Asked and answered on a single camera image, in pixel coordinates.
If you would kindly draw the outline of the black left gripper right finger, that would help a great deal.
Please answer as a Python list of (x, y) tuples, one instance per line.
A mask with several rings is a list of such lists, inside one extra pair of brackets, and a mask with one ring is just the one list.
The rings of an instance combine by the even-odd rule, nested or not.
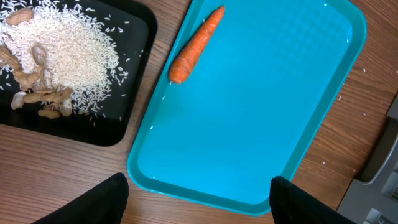
[(269, 204), (275, 224), (354, 224), (281, 176), (271, 180)]

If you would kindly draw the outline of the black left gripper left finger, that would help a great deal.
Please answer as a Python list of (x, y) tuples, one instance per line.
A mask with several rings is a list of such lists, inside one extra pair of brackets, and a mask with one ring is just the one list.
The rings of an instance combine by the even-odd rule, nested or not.
[(127, 178), (119, 172), (32, 224), (119, 224), (128, 197)]

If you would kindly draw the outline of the orange carrot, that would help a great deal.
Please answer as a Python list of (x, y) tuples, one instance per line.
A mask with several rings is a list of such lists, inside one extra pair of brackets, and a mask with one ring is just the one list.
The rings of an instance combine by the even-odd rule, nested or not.
[(205, 47), (223, 19), (225, 10), (224, 6), (216, 9), (179, 53), (169, 70), (169, 79), (172, 83), (182, 84), (192, 74)]

